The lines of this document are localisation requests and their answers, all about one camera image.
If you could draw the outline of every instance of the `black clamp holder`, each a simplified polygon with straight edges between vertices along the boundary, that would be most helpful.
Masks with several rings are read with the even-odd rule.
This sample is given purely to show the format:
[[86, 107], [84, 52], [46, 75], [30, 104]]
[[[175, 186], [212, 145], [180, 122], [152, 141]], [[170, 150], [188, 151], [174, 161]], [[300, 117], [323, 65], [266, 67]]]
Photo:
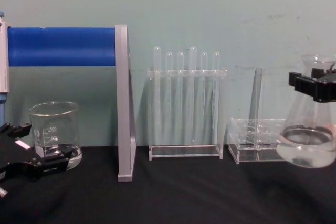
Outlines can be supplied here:
[[313, 69], [311, 77], [300, 73], [289, 73], [289, 85], [295, 90], [313, 97], [320, 103], [336, 102], [336, 71]]
[[[29, 123], [19, 127], [8, 123], [0, 126], [0, 183], [19, 175], [37, 180], [44, 175], [67, 170], [72, 148], [63, 149], [51, 157], [40, 157], [33, 148], [24, 148], [17, 141], [18, 137], [29, 135], [30, 129]], [[0, 188], [0, 198], [6, 194]]]

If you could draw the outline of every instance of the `liquid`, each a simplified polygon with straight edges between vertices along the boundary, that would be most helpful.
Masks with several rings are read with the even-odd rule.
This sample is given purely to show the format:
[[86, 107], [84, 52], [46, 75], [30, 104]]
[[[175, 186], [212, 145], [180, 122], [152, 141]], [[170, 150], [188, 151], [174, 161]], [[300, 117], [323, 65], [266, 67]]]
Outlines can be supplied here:
[[53, 155], [59, 154], [62, 151], [62, 149], [65, 149], [68, 147], [71, 147], [73, 149], [69, 163], [68, 163], [68, 167], [67, 167], [67, 170], [71, 170], [75, 168], [77, 165], [79, 165], [79, 163], [82, 160], [82, 151], [78, 146], [71, 145], [71, 144], [53, 145], [52, 147], [43, 148], [43, 150], [46, 156], [53, 156]]
[[278, 154], [286, 161], [306, 168], [321, 168], [332, 164], [336, 159], [335, 141], [328, 131], [316, 129], [291, 129], [280, 137]]

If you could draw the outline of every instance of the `gray metal frame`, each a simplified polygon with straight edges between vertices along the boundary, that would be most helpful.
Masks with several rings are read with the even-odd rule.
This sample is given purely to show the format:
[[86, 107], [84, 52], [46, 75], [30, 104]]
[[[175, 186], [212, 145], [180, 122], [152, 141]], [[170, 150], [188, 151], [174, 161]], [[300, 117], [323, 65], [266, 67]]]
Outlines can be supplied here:
[[136, 153], [130, 49], [127, 25], [115, 27], [117, 70], [119, 182], [133, 180]]

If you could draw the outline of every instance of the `teal wall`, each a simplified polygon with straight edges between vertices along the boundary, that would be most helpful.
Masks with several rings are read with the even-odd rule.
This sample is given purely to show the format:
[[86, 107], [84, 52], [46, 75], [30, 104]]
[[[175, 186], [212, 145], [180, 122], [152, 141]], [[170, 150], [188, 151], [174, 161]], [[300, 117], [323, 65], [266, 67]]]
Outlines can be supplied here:
[[[227, 115], [235, 118], [248, 117], [256, 67], [266, 71], [263, 117], [284, 118], [295, 95], [287, 72], [301, 71], [299, 56], [336, 52], [334, 0], [0, 0], [0, 9], [18, 27], [128, 24], [140, 144], [154, 46], [219, 51], [230, 74]], [[8, 121], [26, 122], [38, 102], [76, 101], [82, 144], [116, 143], [115, 68], [12, 68], [10, 75]]]

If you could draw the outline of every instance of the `clear plastic holder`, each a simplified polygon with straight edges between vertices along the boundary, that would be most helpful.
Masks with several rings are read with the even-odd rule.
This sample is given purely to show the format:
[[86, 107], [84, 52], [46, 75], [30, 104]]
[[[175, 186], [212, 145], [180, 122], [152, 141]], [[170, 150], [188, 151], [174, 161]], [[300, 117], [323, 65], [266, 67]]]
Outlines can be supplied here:
[[286, 84], [287, 72], [263, 67], [255, 70], [248, 119], [231, 118], [227, 143], [235, 162], [284, 161], [277, 153], [280, 132], [286, 115], [286, 103], [291, 99], [290, 86]]
[[154, 48], [148, 71], [149, 159], [218, 156], [223, 158], [227, 70], [220, 55], [162, 53]]

